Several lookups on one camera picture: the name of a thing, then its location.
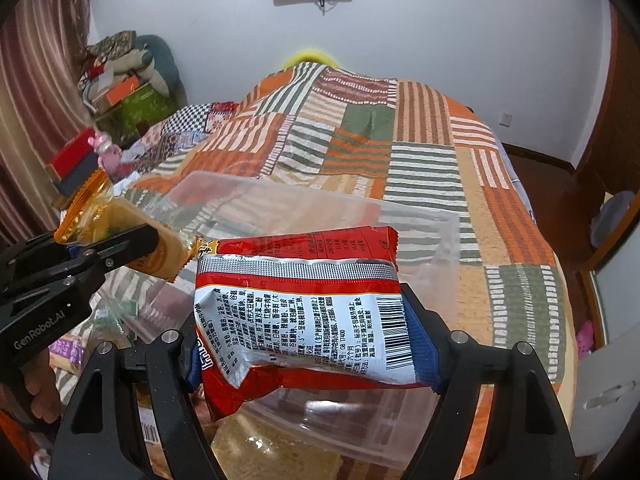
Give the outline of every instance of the red box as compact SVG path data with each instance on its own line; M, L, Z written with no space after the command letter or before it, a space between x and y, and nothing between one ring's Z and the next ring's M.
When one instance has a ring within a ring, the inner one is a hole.
M93 150L92 147L89 146L89 142L87 142L89 137L95 137L95 130L93 128L82 130L73 140L70 140L64 148L56 153L49 162L49 168L52 170L49 171L49 173L53 172L52 177L62 180L85 158L87 153Z

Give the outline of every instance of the wooden floor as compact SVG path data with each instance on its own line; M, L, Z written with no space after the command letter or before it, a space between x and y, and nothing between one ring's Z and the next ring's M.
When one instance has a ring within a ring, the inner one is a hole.
M529 195L540 232L558 255L578 330L591 317L578 275L580 265L593 254L586 201L566 170L520 156L509 158Z

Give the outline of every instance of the stuffed toy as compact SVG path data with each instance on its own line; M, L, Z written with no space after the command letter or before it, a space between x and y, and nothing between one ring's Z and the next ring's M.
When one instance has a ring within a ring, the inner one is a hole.
M98 155L98 166L108 175L118 174L122 149L113 143L111 136L104 132L96 132L95 137L89 137L87 142Z
M172 95L180 83L180 73L171 49L165 40L153 34L139 36L127 54L108 60L104 69L111 68L114 74L136 72L164 97Z

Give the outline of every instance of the blue fabric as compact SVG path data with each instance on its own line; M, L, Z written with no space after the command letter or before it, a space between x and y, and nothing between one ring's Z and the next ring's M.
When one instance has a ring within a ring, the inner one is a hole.
M78 243L68 244L66 246L66 252L69 254L70 258L77 258L82 254L82 251L84 251L84 246Z
M195 392L202 382L202 364L200 363L200 352L198 343L191 348L191 368L187 374L187 384L191 387L191 393Z
M71 172L61 180L54 180L53 185L62 196L68 198L75 195L82 184L98 169L98 156L94 152L87 153L71 170Z
M438 392L443 382L440 375L438 350L429 339L417 314L404 296L402 297L402 306L404 306L404 318L409 330L409 344L414 358L415 378L420 384L431 386L435 392Z

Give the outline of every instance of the screw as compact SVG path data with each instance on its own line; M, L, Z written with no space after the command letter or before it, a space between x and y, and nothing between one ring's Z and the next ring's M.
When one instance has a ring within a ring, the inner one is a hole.
M531 346L526 341L520 341L516 345L516 348L518 349L518 352L520 352L522 355L529 355L533 352L533 346Z
M111 341L103 341L101 342L98 347L98 354L108 354L109 352L111 352L111 350L113 349L113 343Z
M454 330L453 332L451 332L451 339L453 339L454 343L463 345L464 343L469 341L469 334L463 332L462 330Z
M167 330L162 334L162 341L164 341L165 343L173 343L176 339L178 339L179 335L180 333L177 330Z

